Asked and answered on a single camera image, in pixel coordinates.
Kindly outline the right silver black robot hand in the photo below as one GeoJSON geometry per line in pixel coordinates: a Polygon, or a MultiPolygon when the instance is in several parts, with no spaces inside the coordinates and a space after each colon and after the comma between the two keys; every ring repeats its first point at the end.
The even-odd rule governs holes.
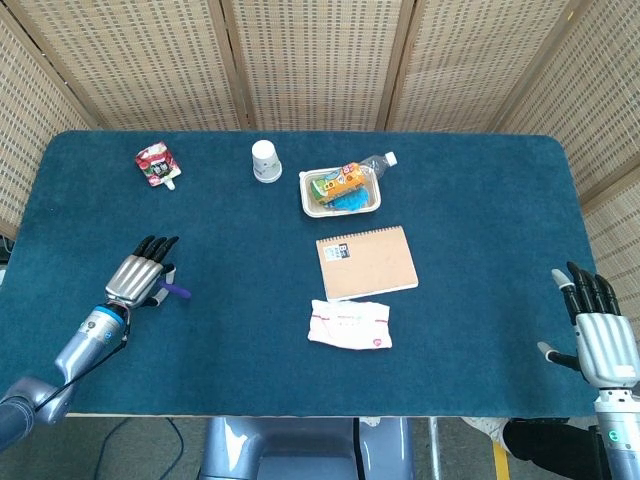
{"type": "Polygon", "coordinates": [[[545,360],[581,373],[599,389],[632,389],[639,383],[639,351],[629,319],[621,314],[614,288],[603,276],[573,262],[568,273],[553,269],[576,340],[576,353],[563,354],[545,342],[545,360]]]}

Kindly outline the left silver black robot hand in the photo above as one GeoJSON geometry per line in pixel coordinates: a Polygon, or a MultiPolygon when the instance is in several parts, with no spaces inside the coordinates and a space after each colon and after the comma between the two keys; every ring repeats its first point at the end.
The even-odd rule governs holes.
{"type": "Polygon", "coordinates": [[[174,285],[177,271],[164,259],[178,240],[178,236],[145,237],[107,283],[107,300],[130,308],[161,304],[174,285]]]}

